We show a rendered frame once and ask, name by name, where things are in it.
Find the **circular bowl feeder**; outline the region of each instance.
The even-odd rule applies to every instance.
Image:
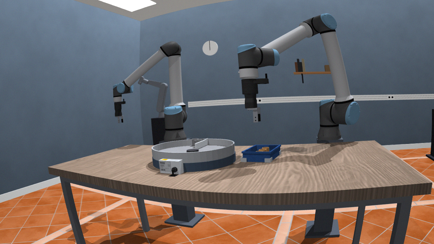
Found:
[[[152,147],[152,164],[160,168],[159,160],[182,159],[184,172],[196,172],[226,167],[235,162],[235,143],[226,139],[206,139],[201,147],[196,144],[202,139],[164,142]]]

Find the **wall shelf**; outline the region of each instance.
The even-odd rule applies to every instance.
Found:
[[[319,74],[331,74],[331,72],[330,71],[294,72],[294,75],[319,75]]]

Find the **table leg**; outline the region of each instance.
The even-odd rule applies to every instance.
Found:
[[[164,221],[166,224],[180,225],[193,228],[203,217],[204,214],[196,214],[194,207],[172,204],[173,216]]]
[[[306,224],[305,238],[339,237],[338,220],[333,219],[335,209],[317,209],[315,221]]]
[[[365,206],[361,206],[357,210],[357,219],[355,221],[354,235],[352,244],[359,244],[360,234],[362,233],[363,218],[365,217]]]
[[[148,216],[146,214],[145,200],[139,198],[136,199],[137,199],[138,212],[140,213],[141,228],[143,229],[144,232],[148,232],[150,231],[150,228],[149,228]]]
[[[76,242],[77,244],[85,244],[83,231],[81,230],[80,220],[74,203],[74,197],[72,196],[71,183],[64,181],[62,178],[60,178],[60,183],[62,184],[63,197],[65,198],[66,209],[68,210],[69,221],[71,221],[71,227]]]
[[[407,232],[408,219],[410,218],[412,196],[405,197],[396,205],[395,221],[393,222],[390,244],[403,244]]]

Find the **blue wall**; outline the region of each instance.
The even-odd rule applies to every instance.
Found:
[[[53,178],[48,166],[142,144],[139,92],[125,123],[112,88],[139,65],[139,25],[73,0],[0,7],[0,194]]]
[[[165,14],[141,21],[140,62],[159,46],[176,41],[182,47],[184,102],[243,98],[237,47],[263,46],[300,22],[330,13],[352,95],[432,94],[434,3],[421,1],[260,1],[235,0]],[[213,40],[218,52],[206,56],[202,45]],[[294,75],[296,59],[307,71],[328,64],[320,35],[307,38],[280,55],[280,64],[259,69],[270,83],[259,85],[258,97],[334,95],[330,75]],[[145,77],[168,83],[167,59]],[[144,143],[152,144],[157,90],[141,89]],[[376,140],[382,145],[431,141],[433,100],[357,101],[355,125],[341,125],[344,141]],[[253,123],[244,105],[187,108],[187,137],[226,138],[236,145],[316,143],[317,102],[261,104],[262,121]]]

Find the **baseboard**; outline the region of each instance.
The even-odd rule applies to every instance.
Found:
[[[417,148],[431,148],[431,142],[415,143],[415,144],[400,144],[400,145],[384,145],[387,150],[402,150],[402,149],[417,149]],[[18,190],[14,190],[0,195],[0,202],[20,197],[22,195],[34,192],[46,187],[60,183],[60,177],[56,177],[47,181],[36,183]]]
[[[431,148],[431,142],[414,143],[414,144],[400,144],[400,145],[384,145],[383,147],[385,147],[387,150]]]
[[[56,177],[47,181],[39,182],[33,185],[26,186],[24,188],[7,192],[5,194],[0,195],[0,202],[8,201],[10,199],[14,199],[25,194],[29,194],[34,191],[38,191],[40,189],[47,188],[52,185],[56,185],[60,183],[60,177]]]

